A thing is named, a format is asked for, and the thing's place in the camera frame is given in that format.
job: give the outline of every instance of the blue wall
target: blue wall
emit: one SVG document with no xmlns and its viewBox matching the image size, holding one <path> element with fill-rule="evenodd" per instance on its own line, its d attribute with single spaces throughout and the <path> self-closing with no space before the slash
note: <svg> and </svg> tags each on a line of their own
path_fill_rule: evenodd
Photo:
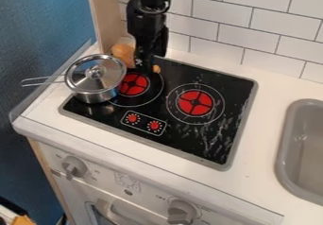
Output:
<svg viewBox="0 0 323 225">
<path fill-rule="evenodd" d="M 8 113 L 32 91 L 19 87 L 21 79 L 52 74 L 91 38 L 88 0 L 0 0 L 0 197 L 39 225 L 55 224 L 62 211 Z"/>
</svg>

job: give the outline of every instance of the knob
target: knob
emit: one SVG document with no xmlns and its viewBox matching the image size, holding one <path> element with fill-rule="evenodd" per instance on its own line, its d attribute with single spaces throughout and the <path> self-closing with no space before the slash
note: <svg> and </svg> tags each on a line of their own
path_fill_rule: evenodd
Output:
<svg viewBox="0 0 323 225">
<path fill-rule="evenodd" d="M 67 180 L 71 180 L 73 177 L 82 178 L 88 171 L 88 167 L 78 158 L 73 156 L 67 156 L 63 162 L 62 167 L 66 171 Z"/>
<path fill-rule="evenodd" d="M 168 224 L 190 225 L 196 218 L 196 208 L 190 203 L 174 199 L 168 208 Z"/>
</svg>

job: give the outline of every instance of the black cooktop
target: black cooktop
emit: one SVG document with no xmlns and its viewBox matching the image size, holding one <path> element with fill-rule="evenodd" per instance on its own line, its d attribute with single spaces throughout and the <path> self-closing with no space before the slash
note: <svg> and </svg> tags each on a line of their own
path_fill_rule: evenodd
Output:
<svg viewBox="0 0 323 225">
<path fill-rule="evenodd" d="M 256 83 L 162 58 L 154 64 L 160 74 L 128 72 L 110 102 L 71 97 L 62 113 L 206 166 L 229 167 Z"/>
</svg>

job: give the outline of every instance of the gray sink basin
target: gray sink basin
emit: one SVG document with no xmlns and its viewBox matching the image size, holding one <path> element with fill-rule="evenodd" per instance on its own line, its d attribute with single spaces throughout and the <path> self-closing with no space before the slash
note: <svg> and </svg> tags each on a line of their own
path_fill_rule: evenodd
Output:
<svg viewBox="0 0 323 225">
<path fill-rule="evenodd" d="M 289 107 L 275 169 L 289 192 L 323 205 L 322 101 L 303 99 Z"/>
</svg>

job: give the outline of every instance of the small saucepan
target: small saucepan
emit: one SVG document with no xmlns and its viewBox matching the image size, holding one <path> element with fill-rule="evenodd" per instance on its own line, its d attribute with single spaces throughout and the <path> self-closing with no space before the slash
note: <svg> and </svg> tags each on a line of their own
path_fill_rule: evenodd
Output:
<svg viewBox="0 0 323 225">
<path fill-rule="evenodd" d="M 32 83 L 43 78 L 27 78 L 21 85 L 35 86 L 65 82 L 74 96 L 85 103 L 108 101 L 118 95 L 118 87 L 127 73 L 125 64 L 110 55 L 91 55 L 75 61 L 64 75 L 64 81 Z"/>
</svg>

